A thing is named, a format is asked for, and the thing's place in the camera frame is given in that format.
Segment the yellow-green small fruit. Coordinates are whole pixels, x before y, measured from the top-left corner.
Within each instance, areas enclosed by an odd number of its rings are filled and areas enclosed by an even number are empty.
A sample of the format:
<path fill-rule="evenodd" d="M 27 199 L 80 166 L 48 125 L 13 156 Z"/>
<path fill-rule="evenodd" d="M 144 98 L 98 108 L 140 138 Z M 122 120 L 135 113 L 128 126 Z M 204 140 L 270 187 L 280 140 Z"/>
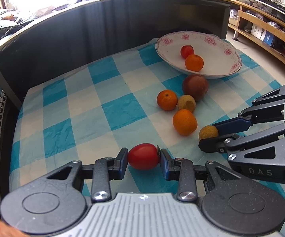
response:
<path fill-rule="evenodd" d="M 213 125 L 207 125 L 203 127 L 199 132 L 199 140 L 218 137 L 218 129 Z"/>

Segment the oval orange mandarin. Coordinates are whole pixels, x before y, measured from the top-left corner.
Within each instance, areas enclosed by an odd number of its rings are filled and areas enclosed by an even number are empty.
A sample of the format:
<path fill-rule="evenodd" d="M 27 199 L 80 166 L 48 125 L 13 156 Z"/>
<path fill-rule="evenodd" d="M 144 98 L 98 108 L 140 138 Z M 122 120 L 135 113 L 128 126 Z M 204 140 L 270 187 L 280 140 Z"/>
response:
<path fill-rule="evenodd" d="M 180 135 L 188 136 L 197 129 L 198 123 L 191 111 L 181 109 L 173 116 L 173 126 Z"/>

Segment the brownish yellow small fruit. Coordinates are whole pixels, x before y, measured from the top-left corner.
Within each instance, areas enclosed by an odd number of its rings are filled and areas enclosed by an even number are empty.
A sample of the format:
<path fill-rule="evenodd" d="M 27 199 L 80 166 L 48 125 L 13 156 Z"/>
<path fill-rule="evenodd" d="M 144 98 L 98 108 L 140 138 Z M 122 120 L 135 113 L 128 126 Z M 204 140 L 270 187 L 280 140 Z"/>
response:
<path fill-rule="evenodd" d="M 186 109 L 189 110 L 191 113 L 194 113 L 196 102 L 191 95 L 182 95 L 177 102 L 178 109 Z"/>

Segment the dark red passion fruit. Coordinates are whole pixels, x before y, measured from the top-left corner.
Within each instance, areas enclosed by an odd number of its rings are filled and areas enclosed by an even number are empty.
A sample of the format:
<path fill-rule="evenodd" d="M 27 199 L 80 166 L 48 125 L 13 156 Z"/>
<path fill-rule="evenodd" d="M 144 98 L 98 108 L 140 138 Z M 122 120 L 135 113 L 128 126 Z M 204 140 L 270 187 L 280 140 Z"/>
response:
<path fill-rule="evenodd" d="M 201 75 L 189 75 L 182 83 L 182 90 L 185 95 L 190 95 L 196 102 L 202 100 L 209 89 L 208 81 Z"/>

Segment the small round orange mandarin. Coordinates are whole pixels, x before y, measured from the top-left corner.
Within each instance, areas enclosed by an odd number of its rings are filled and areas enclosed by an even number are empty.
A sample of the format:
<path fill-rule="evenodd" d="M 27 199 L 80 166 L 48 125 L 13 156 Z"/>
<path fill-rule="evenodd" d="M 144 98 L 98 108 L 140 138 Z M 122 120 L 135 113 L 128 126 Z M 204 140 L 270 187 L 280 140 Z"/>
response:
<path fill-rule="evenodd" d="M 177 95 L 169 89 L 159 92 L 157 104 L 164 111 L 172 111 L 177 106 Z"/>

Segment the large orange mandarin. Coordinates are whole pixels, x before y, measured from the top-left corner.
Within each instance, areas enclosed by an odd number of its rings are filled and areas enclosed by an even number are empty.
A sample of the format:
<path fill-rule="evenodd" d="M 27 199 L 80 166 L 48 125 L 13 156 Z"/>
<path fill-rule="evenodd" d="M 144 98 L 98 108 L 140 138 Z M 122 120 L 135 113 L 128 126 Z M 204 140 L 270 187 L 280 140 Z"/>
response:
<path fill-rule="evenodd" d="M 195 54 L 188 55 L 185 59 L 185 67 L 190 71 L 199 72 L 204 67 L 204 60 Z"/>

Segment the red tomato with stem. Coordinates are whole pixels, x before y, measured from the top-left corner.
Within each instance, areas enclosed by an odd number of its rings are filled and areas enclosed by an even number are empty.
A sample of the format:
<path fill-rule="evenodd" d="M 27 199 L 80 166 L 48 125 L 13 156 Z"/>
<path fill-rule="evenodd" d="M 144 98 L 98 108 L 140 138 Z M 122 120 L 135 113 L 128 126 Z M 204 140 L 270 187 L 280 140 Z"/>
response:
<path fill-rule="evenodd" d="M 184 59 L 186 59 L 188 56 L 194 54 L 193 46 L 191 45 L 182 46 L 180 50 L 180 54 Z"/>

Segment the blue white checkered cloth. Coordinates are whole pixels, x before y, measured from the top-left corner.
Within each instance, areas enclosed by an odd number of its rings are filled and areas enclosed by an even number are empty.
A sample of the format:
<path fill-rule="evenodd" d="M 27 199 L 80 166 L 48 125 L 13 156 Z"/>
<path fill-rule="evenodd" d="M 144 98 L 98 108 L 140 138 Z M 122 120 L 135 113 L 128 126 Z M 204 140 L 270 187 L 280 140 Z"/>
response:
<path fill-rule="evenodd" d="M 157 104 L 159 92 L 183 95 L 186 75 L 144 45 L 97 60 L 31 88 L 16 125 L 10 191 L 2 220 L 29 236 L 285 236 L 285 183 L 233 170 L 227 153 L 199 148 L 199 132 L 237 117 L 261 95 L 281 86 L 247 55 L 241 69 L 210 79 L 196 103 L 197 129 L 180 135 L 172 111 Z M 205 166 L 196 180 L 197 201 L 176 199 L 178 181 L 166 181 L 158 165 L 111 180 L 112 199 L 91 201 L 92 180 L 83 165 L 115 158 L 150 143 L 173 159 Z"/>

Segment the white floral rimmed bowl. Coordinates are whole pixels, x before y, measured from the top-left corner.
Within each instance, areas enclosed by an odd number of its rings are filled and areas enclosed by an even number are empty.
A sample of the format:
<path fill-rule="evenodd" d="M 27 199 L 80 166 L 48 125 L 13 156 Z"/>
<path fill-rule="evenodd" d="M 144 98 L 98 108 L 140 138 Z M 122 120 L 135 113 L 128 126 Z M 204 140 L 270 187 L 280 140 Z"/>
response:
<path fill-rule="evenodd" d="M 194 53 L 204 60 L 199 72 L 186 68 L 181 49 L 185 45 L 193 47 Z M 180 31 L 166 34 L 155 44 L 157 54 L 171 67 L 185 73 L 202 75 L 207 79 L 218 79 L 237 73 L 242 60 L 236 49 L 214 35 L 194 31 Z"/>

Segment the wooden tv cabinet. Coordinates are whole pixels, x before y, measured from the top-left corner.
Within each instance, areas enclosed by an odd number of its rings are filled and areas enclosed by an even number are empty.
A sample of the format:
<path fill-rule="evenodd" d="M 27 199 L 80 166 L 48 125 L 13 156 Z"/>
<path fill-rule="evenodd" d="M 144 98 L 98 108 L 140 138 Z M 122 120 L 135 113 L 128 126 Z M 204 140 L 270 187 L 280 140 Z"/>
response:
<path fill-rule="evenodd" d="M 236 20 L 230 20 L 228 23 L 228 27 L 235 31 L 235 38 L 237 38 L 238 35 L 248 38 L 285 64 L 285 23 L 282 20 L 261 9 L 237 0 L 219 1 L 229 2 L 231 5 L 239 8 L 238 18 Z M 251 34 L 252 24 L 256 24 L 274 35 L 275 39 L 272 47 L 266 45 Z"/>

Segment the blue white box on shelf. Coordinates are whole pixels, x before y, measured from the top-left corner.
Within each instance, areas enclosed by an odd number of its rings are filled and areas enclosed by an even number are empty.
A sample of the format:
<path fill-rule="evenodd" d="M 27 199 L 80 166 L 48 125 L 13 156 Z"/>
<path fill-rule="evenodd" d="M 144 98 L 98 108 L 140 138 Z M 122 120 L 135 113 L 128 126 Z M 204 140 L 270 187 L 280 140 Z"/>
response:
<path fill-rule="evenodd" d="M 274 45 L 274 35 L 256 24 L 252 24 L 251 34 L 270 47 Z"/>

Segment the dark glass-top coffee table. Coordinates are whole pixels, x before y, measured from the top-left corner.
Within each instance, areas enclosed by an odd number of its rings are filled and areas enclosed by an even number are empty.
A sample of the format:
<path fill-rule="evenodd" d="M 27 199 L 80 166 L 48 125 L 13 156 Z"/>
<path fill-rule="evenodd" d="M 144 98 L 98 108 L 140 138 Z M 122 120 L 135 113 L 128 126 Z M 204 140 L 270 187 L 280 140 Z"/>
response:
<path fill-rule="evenodd" d="M 225 38 L 227 0 L 91 0 L 0 40 L 0 87 L 21 107 L 28 89 L 177 31 Z"/>

